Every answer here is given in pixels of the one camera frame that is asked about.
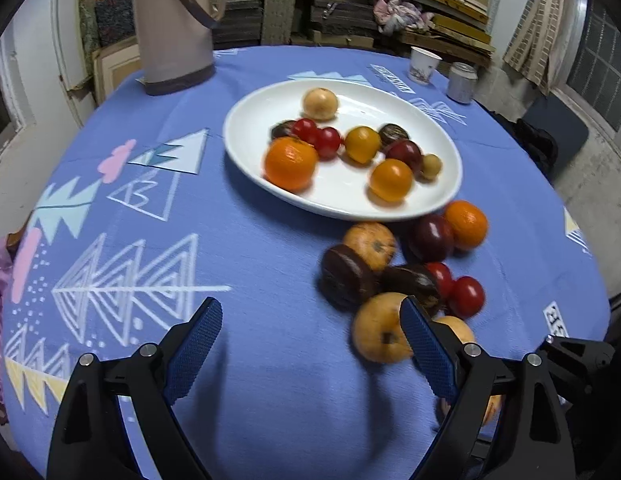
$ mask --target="cloth curtain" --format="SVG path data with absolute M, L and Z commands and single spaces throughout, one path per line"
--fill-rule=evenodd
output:
M 528 0 L 504 55 L 504 61 L 526 79 L 549 90 L 549 64 L 556 70 L 553 43 L 558 35 L 564 0 Z

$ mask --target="dark round fruit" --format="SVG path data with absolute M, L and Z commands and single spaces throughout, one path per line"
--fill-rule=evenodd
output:
M 442 295 L 443 300 L 447 300 L 453 290 L 453 275 L 451 270 L 441 262 L 430 262 L 426 264 L 426 268 L 433 274 L 437 280 L 437 288 Z
M 273 126 L 273 128 L 271 128 L 271 140 L 292 136 L 293 124 L 295 124 L 295 121 L 284 121 L 283 123 Z
M 412 140 L 400 139 L 393 142 L 385 150 L 386 158 L 395 158 L 404 162 L 413 175 L 419 176 L 422 172 L 422 150 Z
M 462 276 L 453 284 L 448 306 L 462 319 L 475 316 L 486 301 L 486 294 L 479 282 L 470 276 Z
M 319 286 L 337 306 L 357 309 L 377 293 L 377 280 L 371 268 L 350 247 L 331 247 L 322 256 Z
M 290 130 L 294 136 L 299 137 L 309 144 L 315 144 L 317 133 L 319 132 L 315 121 L 307 118 L 295 121 Z
M 406 130 L 397 124 L 384 124 L 378 132 L 382 138 L 382 151 L 396 140 L 409 140 Z
M 330 126 L 318 131 L 313 146 L 321 160 L 331 160 L 337 156 L 337 150 L 342 145 L 342 136 Z
M 386 267 L 380 276 L 385 292 L 401 292 L 415 296 L 419 304 L 433 316 L 441 305 L 437 281 L 428 269 L 419 264 Z
M 408 242 L 423 263 L 441 262 L 453 253 L 453 229 L 440 215 L 422 216 L 409 231 Z

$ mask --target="round table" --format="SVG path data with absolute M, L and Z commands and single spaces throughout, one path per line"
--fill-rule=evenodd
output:
M 216 75 L 187 91 L 150 97 L 126 80 L 34 210 L 3 340 L 11 428 L 39 471 L 79 355 L 129 356 L 207 296 L 222 303 L 222 332 L 174 411 L 215 480 L 405 480 L 424 456 L 437 431 L 425 378 L 411 361 L 358 359 L 351 316 L 316 290 L 319 257 L 350 224 L 284 203 L 225 155 L 228 110 L 284 80 L 337 78 L 394 93 L 451 136 L 463 160 L 459 198 L 491 228 L 447 264 L 484 285 L 486 305 L 469 324 L 490 354 L 521 358 L 548 333 L 604 336 L 606 293 L 579 228 L 481 107 L 446 97 L 445 77 L 420 86 L 408 60 L 357 50 L 268 46 L 215 57 Z M 132 404 L 122 410 L 142 472 L 158 478 Z

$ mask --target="yellow cherry tomato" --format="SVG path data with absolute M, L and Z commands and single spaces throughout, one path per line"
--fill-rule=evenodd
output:
M 344 147 L 347 154 L 360 164 L 368 164 L 382 146 L 382 139 L 374 129 L 357 126 L 347 133 Z
M 387 158 L 373 170 L 369 187 L 386 202 L 399 202 L 413 185 L 413 172 L 404 162 Z

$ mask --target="window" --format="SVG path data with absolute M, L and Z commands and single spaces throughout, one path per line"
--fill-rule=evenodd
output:
M 621 34 L 597 0 L 588 0 L 567 84 L 604 118 L 615 131 L 616 142 L 621 142 Z

